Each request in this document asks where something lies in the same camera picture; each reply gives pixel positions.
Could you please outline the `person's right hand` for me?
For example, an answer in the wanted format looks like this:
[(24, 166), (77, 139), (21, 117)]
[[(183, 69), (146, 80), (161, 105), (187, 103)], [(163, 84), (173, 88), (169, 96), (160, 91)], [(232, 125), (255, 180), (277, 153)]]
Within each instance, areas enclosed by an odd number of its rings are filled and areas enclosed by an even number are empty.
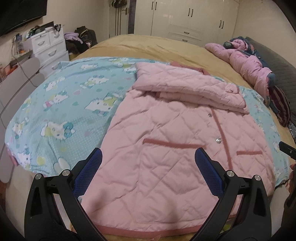
[(290, 172), (289, 181), (286, 185), (289, 194), (292, 194), (295, 190), (295, 167), (296, 164), (290, 165), (292, 171)]

